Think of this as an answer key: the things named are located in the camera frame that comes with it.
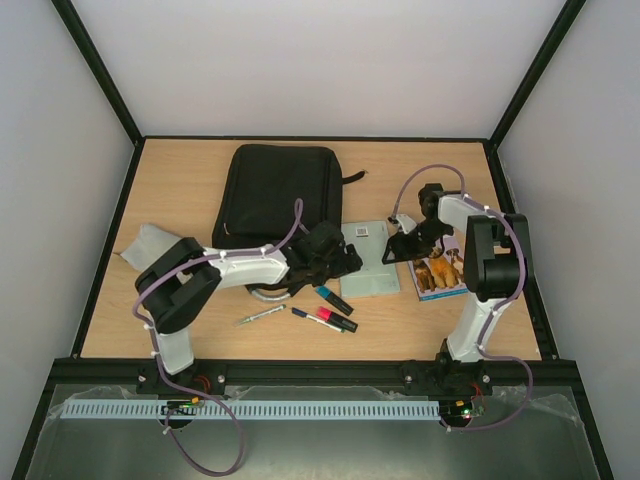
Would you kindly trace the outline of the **grey hardcover book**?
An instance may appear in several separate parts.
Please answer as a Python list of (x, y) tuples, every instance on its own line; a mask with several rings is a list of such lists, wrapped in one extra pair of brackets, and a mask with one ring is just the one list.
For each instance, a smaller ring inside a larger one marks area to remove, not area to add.
[(359, 271), (340, 279), (341, 296), (351, 299), (399, 293), (400, 282), (395, 265), (382, 263), (389, 239), (386, 223), (345, 223), (342, 233), (345, 241), (355, 247), (363, 265)]

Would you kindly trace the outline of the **black backpack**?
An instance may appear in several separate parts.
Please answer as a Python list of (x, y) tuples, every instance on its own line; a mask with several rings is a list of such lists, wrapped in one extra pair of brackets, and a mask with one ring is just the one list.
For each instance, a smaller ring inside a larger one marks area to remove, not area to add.
[(343, 187), (365, 175), (361, 170), (345, 177), (336, 154), (326, 147), (244, 144), (231, 160), (211, 244), (250, 249), (284, 239), (298, 199), (307, 230), (324, 221), (339, 227)]

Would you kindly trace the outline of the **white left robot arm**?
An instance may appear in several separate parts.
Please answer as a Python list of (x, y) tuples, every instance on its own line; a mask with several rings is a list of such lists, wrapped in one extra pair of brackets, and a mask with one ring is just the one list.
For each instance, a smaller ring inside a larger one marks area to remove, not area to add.
[(362, 266), (355, 246), (329, 222), (299, 237), (287, 235), (276, 245), (249, 249), (205, 248), (186, 237), (136, 279), (133, 313), (151, 331), (152, 355), (164, 372), (176, 375), (194, 363), (189, 326), (215, 291), (250, 286), (295, 295), (306, 285), (322, 286)]

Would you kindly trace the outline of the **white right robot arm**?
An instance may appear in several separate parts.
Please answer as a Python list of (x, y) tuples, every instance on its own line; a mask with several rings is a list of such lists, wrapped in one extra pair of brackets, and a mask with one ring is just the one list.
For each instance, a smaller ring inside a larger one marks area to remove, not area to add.
[(492, 358), (486, 345), (497, 321), (534, 277), (529, 222), (522, 214), (496, 211), (439, 183), (419, 191), (419, 204), (424, 216), (420, 222), (394, 206), (388, 221), (396, 233), (387, 241), (382, 262), (417, 260), (446, 236), (457, 231), (464, 235), (463, 277), (469, 296), (444, 342), (451, 358), (436, 367), (438, 384), (455, 392), (471, 379), (467, 363)]

